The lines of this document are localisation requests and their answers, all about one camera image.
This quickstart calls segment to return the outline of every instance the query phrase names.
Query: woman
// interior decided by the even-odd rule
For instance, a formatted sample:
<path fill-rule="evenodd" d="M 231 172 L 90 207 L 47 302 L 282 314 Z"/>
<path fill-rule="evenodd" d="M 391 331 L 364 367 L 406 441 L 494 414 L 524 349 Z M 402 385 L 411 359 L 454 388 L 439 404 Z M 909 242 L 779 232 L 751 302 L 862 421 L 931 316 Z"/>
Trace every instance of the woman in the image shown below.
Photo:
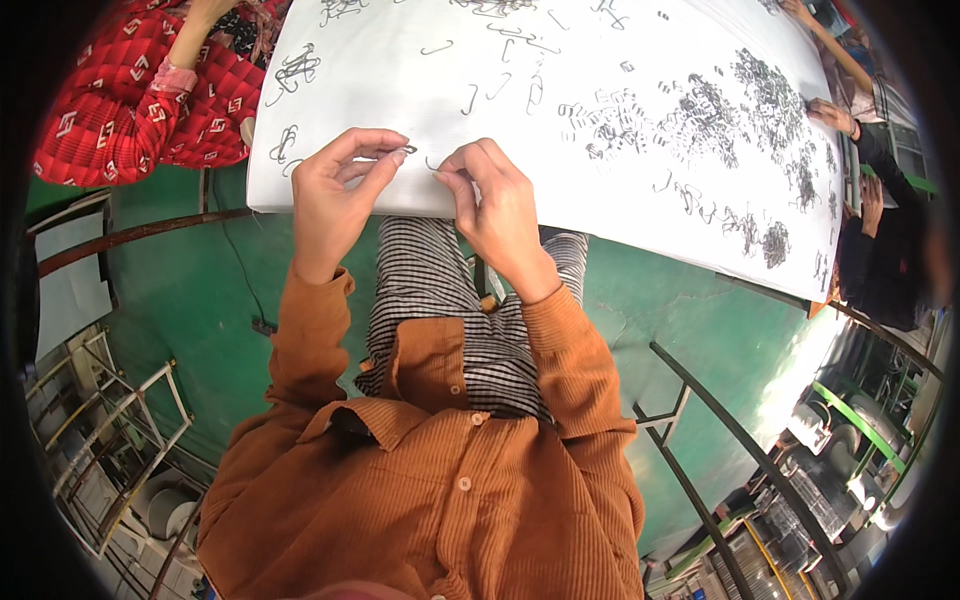
<path fill-rule="evenodd" d="M 76 57 L 36 148 L 36 174 L 119 185 L 160 162 L 200 169 L 246 157 L 241 125 L 250 119 L 252 129 L 290 2 L 127 0 Z"/>
<path fill-rule="evenodd" d="M 808 113 L 849 137 L 877 175 L 861 176 L 862 217 L 850 218 L 840 233 L 840 295 L 880 324 L 912 331 L 953 293 L 947 219 L 930 214 L 936 203 L 920 199 L 884 143 L 848 112 L 817 98 Z M 884 209 L 883 187 L 897 208 Z"/>

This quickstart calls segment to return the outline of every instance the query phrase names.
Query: yellow pole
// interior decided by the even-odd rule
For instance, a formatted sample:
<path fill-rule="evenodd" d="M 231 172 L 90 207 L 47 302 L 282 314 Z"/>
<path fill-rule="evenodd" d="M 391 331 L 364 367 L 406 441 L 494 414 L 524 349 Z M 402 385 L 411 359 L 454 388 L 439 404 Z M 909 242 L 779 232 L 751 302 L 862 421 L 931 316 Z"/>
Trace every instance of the yellow pole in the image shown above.
<path fill-rule="evenodd" d="M 774 565 L 774 560 L 770 558 L 770 554 L 767 552 L 767 549 L 763 547 L 763 544 L 760 543 L 760 538 L 756 536 L 756 531 L 754 526 L 750 524 L 750 521 L 743 521 L 743 524 L 747 526 L 747 531 L 750 532 L 750 536 L 756 542 L 756 545 L 760 548 L 760 552 L 763 553 L 763 558 L 767 560 L 767 564 L 770 565 L 770 568 L 773 569 L 774 575 L 777 576 L 777 581 L 780 582 L 780 586 L 783 588 L 783 593 L 786 594 L 786 600 L 793 600 L 793 596 L 790 595 L 790 590 L 786 588 L 786 582 L 783 581 L 783 578 L 780 576 L 780 572 L 777 570 L 777 566 Z"/>
<path fill-rule="evenodd" d="M 810 594 L 810 600 L 817 600 L 817 594 L 813 593 L 813 588 L 810 586 L 810 580 L 806 578 L 806 574 L 803 571 L 800 571 L 798 575 L 800 575 L 800 578 L 804 580 L 806 591 Z"/>

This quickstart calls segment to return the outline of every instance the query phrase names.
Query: red jacket sleeve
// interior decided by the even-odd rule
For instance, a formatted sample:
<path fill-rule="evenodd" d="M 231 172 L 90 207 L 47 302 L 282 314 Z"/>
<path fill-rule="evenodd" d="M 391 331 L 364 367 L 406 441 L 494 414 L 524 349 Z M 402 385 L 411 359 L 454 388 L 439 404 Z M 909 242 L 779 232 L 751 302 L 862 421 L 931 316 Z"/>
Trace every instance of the red jacket sleeve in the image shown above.
<path fill-rule="evenodd" d="M 36 150 L 34 170 L 67 185 L 119 185 L 149 175 L 177 127 L 197 81 L 164 60 L 136 105 L 91 87 L 61 104 Z"/>

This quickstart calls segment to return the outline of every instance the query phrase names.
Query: hand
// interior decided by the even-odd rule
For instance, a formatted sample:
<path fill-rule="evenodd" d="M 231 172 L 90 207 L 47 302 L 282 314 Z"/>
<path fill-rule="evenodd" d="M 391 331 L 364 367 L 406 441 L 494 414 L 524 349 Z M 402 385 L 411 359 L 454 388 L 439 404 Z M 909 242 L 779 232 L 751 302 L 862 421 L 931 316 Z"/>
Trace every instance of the hand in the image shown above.
<path fill-rule="evenodd" d="M 410 139 L 390 130 L 348 129 L 297 165 L 294 187 L 294 271 L 307 283 L 333 279 L 360 237 L 373 203 L 396 175 Z M 376 160 L 353 160 L 362 156 Z M 355 188 L 344 184 L 363 177 Z"/>
<path fill-rule="evenodd" d="M 883 187 L 878 177 L 860 174 L 860 201 L 863 203 L 860 208 L 863 214 L 861 231 L 864 235 L 876 237 L 880 218 L 883 216 Z"/>
<path fill-rule="evenodd" d="M 806 110 L 806 115 L 811 119 L 822 121 L 827 127 L 833 127 L 844 135 L 848 135 L 853 141 L 860 138 L 860 128 L 856 119 L 833 102 L 823 98 L 814 98 L 810 101 L 810 107 Z"/>
<path fill-rule="evenodd" d="M 783 0 L 780 5 L 783 6 L 785 11 L 796 16 L 797 20 L 807 27 L 811 26 L 811 22 L 815 23 L 817 21 L 815 18 L 813 18 L 813 15 L 810 14 L 810 11 L 807 9 L 806 4 L 804 4 L 802 0 Z"/>
<path fill-rule="evenodd" d="M 193 21 L 198 25 L 204 25 L 209 31 L 220 20 L 220 17 L 230 12 L 230 9 L 238 3 L 239 0 L 193 0 L 184 24 Z"/>
<path fill-rule="evenodd" d="M 557 265 L 540 246 L 534 186 L 484 137 L 461 146 L 434 177 L 453 193 L 457 229 L 525 304 L 544 300 L 560 288 Z M 480 188 L 480 204 L 472 180 Z"/>

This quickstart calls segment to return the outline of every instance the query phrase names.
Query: electrical cable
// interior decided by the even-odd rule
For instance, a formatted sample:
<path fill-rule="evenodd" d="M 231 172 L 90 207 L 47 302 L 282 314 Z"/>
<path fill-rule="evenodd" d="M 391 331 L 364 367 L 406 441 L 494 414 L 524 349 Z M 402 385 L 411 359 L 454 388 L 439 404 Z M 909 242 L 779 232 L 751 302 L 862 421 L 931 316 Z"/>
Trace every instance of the electrical cable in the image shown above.
<path fill-rule="evenodd" d="M 220 196 L 217 194 L 217 180 L 214 177 L 214 172 L 211 169 L 207 171 L 207 174 L 210 177 L 210 193 L 213 195 L 213 202 L 217 205 L 218 211 L 222 210 L 220 207 Z M 236 245 L 233 243 L 233 239 L 230 238 L 230 234 L 227 231 L 227 223 L 225 221 L 221 221 L 220 227 L 223 228 L 224 236 L 227 238 L 227 242 L 233 249 L 233 255 L 237 257 L 237 262 L 240 264 L 240 271 L 243 272 L 243 280 L 247 283 L 247 289 L 250 290 L 250 295 L 253 296 L 253 301 L 256 302 L 256 309 L 260 313 L 260 321 L 266 323 L 267 317 L 263 312 L 263 305 L 260 303 L 260 298 L 257 297 L 256 292 L 254 292 L 253 286 L 250 283 L 250 277 L 247 275 L 247 267 L 243 264 L 243 259 L 240 258 L 240 251 L 237 250 Z"/>

